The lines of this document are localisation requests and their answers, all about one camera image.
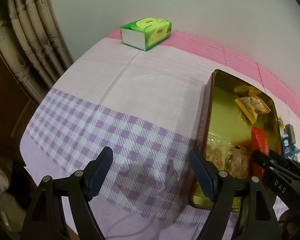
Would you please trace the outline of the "yellow wrapped candy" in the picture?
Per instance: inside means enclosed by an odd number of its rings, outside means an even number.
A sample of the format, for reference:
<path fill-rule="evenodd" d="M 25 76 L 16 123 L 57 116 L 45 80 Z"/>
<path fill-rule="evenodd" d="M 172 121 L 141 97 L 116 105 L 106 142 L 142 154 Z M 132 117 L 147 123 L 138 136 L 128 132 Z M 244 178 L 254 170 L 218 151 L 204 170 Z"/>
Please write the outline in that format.
<path fill-rule="evenodd" d="M 283 122 L 283 117 L 282 117 L 282 115 L 279 115 L 279 116 L 278 116 L 278 123 L 279 123 L 279 128 L 285 129 L 285 124 L 284 124 L 284 122 Z"/>

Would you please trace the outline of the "grey sesame cake block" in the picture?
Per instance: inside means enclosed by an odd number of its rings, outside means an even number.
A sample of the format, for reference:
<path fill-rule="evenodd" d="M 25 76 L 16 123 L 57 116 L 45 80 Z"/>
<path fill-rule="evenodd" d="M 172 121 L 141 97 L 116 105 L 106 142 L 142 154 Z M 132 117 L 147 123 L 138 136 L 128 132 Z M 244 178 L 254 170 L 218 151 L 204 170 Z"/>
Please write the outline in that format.
<path fill-rule="evenodd" d="M 294 127 L 291 124 L 286 124 L 285 125 L 285 133 L 288 135 L 290 142 L 292 144 L 296 143 L 296 137 L 295 137 L 295 132 L 294 132 Z"/>

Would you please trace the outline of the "green tissue pack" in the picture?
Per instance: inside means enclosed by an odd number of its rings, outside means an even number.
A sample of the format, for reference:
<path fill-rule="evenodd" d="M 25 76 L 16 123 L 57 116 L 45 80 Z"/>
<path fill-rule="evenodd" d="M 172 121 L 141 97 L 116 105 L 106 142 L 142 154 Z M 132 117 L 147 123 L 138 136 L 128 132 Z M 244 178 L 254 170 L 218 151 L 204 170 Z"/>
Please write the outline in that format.
<path fill-rule="evenodd" d="M 122 43 L 139 50 L 148 51 L 171 35 L 172 22 L 147 17 L 120 27 Z"/>

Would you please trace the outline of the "clear long pastry packet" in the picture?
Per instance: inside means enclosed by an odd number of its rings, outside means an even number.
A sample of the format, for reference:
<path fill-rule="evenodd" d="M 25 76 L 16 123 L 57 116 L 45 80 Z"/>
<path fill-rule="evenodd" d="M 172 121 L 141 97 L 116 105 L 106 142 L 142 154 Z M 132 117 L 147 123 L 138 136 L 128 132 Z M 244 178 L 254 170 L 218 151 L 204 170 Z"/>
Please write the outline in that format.
<path fill-rule="evenodd" d="M 225 170 L 234 178 L 247 179 L 249 175 L 250 152 L 243 147 L 233 147 L 226 158 Z"/>

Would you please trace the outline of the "clear fried twist snack pack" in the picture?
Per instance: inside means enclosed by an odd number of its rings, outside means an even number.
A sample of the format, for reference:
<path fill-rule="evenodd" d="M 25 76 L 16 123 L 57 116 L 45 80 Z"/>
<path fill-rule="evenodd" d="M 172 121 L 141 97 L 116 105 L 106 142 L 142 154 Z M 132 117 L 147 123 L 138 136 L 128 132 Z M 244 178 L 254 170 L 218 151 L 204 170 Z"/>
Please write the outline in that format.
<path fill-rule="evenodd" d="M 207 142 L 204 157 L 212 162 L 218 170 L 225 170 L 230 160 L 234 146 L 217 140 L 209 140 Z"/>

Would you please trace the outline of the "blue black candy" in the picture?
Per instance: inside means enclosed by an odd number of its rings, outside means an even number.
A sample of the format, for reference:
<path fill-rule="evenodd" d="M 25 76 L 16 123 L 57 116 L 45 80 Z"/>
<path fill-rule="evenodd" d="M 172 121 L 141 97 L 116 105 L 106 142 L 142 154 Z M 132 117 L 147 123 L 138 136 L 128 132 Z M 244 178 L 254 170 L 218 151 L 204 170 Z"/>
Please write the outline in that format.
<path fill-rule="evenodd" d="M 300 150 L 294 145 L 291 145 L 292 149 L 292 159 L 298 161 L 298 154 L 300 153 Z"/>

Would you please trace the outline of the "orange yellow snack packet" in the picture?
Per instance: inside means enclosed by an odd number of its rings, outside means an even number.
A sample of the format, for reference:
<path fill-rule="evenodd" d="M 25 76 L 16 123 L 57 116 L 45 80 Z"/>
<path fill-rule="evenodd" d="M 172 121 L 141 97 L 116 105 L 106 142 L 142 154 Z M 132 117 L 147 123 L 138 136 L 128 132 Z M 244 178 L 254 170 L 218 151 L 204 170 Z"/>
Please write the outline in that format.
<path fill-rule="evenodd" d="M 271 112 L 266 103 L 251 90 L 248 91 L 247 96 L 237 98 L 235 103 L 252 124 L 257 122 L 259 115 Z"/>

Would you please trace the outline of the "gold rectangular metal tin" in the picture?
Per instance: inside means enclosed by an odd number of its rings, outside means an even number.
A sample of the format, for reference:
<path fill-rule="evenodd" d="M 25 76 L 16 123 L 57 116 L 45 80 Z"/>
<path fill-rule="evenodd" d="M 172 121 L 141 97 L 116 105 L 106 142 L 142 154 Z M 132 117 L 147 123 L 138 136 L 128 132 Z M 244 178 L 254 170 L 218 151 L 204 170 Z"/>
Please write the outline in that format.
<path fill-rule="evenodd" d="M 254 124 L 235 103 L 237 98 L 247 95 L 249 90 L 255 92 L 270 108 L 270 113 L 259 117 Z M 251 150 L 252 127 L 264 129 L 269 149 L 282 153 L 275 103 L 265 92 L 234 75 L 216 69 L 203 87 L 201 96 L 203 100 L 196 120 L 196 146 L 202 153 L 212 148 L 212 140 L 219 148 L 229 145 L 239 150 Z"/>

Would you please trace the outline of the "pink purple checkered tablecloth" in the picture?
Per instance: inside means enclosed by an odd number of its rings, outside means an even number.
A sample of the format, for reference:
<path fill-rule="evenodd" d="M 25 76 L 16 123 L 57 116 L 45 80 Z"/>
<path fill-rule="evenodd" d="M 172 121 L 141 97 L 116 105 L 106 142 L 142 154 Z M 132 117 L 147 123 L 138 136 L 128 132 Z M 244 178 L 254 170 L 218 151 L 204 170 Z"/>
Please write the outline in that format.
<path fill-rule="evenodd" d="M 104 236 L 195 239 L 208 213 L 190 207 L 181 187 L 191 179 L 187 155 L 215 69 L 270 96 L 300 149 L 300 99 L 257 62 L 178 31 L 145 52 L 115 31 L 63 74 L 34 113 L 20 142 L 30 175 L 36 183 L 67 177 L 109 146 L 114 161 L 90 203 Z"/>

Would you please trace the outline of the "navy white cracker packet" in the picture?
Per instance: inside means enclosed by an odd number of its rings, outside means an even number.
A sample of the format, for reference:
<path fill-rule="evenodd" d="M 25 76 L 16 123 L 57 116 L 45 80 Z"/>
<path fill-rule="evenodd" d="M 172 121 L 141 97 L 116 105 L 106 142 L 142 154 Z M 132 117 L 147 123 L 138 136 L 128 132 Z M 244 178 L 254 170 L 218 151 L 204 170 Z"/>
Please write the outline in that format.
<path fill-rule="evenodd" d="M 290 139 L 287 134 L 281 135 L 281 144 L 282 144 L 282 154 L 284 155 L 284 157 L 293 159 L 294 152 L 290 145 Z"/>

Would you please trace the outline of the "red snack packet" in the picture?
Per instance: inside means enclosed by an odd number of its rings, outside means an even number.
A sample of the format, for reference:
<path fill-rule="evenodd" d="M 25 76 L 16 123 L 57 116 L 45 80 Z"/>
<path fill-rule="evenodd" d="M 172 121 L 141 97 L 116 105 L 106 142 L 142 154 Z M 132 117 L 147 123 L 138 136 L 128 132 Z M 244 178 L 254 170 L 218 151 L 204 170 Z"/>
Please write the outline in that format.
<path fill-rule="evenodd" d="M 251 150 L 258 150 L 265 155 L 269 155 L 268 140 L 264 129 L 257 127 L 251 128 Z M 252 176 L 262 179 L 264 175 L 264 169 L 254 161 L 251 161 L 250 173 Z"/>

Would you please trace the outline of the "beige patterned curtain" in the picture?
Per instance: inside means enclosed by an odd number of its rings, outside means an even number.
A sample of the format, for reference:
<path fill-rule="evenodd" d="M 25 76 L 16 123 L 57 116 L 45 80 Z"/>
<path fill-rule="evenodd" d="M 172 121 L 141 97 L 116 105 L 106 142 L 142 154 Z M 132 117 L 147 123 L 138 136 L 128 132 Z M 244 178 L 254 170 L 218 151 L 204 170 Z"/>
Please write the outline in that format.
<path fill-rule="evenodd" d="M 22 90 L 40 103 L 73 63 L 48 0 L 0 0 L 0 57 Z"/>

